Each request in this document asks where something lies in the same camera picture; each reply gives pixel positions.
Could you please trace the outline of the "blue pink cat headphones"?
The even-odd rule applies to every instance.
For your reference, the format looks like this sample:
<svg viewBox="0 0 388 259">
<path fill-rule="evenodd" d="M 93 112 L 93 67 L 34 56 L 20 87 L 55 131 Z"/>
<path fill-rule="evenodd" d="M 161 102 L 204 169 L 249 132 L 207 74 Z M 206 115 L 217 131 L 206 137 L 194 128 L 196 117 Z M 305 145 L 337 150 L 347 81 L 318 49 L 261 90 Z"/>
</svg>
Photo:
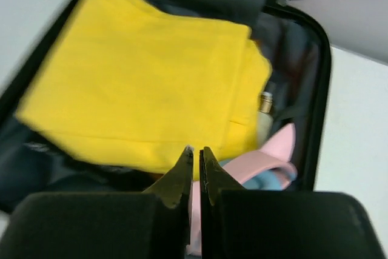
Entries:
<svg viewBox="0 0 388 259">
<path fill-rule="evenodd" d="M 296 129 L 288 123 L 270 137 L 260 149 L 244 153 L 219 165 L 243 187 L 250 190 L 284 190 L 297 178 L 290 162 L 296 140 Z M 190 194 L 190 242 L 186 254 L 201 256 L 200 184 L 192 183 Z"/>
</svg>

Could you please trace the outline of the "yellow garment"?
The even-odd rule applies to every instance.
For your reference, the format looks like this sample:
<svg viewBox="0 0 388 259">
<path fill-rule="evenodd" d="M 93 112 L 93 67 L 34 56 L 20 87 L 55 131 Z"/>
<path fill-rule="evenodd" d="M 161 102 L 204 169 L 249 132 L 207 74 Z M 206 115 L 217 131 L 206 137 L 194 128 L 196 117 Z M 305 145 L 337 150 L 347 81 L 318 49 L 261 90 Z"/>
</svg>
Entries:
<svg viewBox="0 0 388 259">
<path fill-rule="evenodd" d="M 185 146 L 236 157 L 256 147 L 272 72 L 250 34 L 145 0 L 79 0 L 16 118 L 92 164 L 166 173 Z"/>
</svg>

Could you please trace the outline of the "small beige lotion bottle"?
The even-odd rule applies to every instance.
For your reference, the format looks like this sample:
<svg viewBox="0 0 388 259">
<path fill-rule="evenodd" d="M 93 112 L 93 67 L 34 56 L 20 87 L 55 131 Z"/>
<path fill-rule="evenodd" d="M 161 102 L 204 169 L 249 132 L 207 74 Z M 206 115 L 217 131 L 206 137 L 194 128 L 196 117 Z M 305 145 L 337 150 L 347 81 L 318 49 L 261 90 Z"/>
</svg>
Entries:
<svg viewBox="0 0 388 259">
<path fill-rule="evenodd" d="M 258 147 L 261 147 L 266 142 L 272 127 L 272 104 L 273 95 L 270 92 L 263 92 L 260 97 L 257 115 L 256 133 Z"/>
</svg>

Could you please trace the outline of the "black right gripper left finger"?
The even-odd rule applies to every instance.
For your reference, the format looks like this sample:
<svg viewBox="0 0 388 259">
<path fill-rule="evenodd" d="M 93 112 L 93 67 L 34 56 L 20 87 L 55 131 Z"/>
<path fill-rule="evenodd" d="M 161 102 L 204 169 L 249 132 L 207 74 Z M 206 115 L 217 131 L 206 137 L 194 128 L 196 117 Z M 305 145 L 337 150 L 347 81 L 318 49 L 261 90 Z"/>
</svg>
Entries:
<svg viewBox="0 0 388 259">
<path fill-rule="evenodd" d="M 143 192 L 41 192 L 13 212 L 2 258 L 184 258 L 193 150 Z"/>
</svg>

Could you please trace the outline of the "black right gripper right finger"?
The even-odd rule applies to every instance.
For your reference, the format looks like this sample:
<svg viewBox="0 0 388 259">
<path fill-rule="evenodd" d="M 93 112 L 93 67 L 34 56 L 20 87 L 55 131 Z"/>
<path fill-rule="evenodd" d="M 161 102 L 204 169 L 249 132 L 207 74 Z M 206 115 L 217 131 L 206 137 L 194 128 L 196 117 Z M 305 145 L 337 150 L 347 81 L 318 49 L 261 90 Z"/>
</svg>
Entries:
<svg viewBox="0 0 388 259">
<path fill-rule="evenodd" d="M 363 205 L 338 192 L 247 190 L 200 152 L 203 258 L 383 258 Z"/>
</svg>

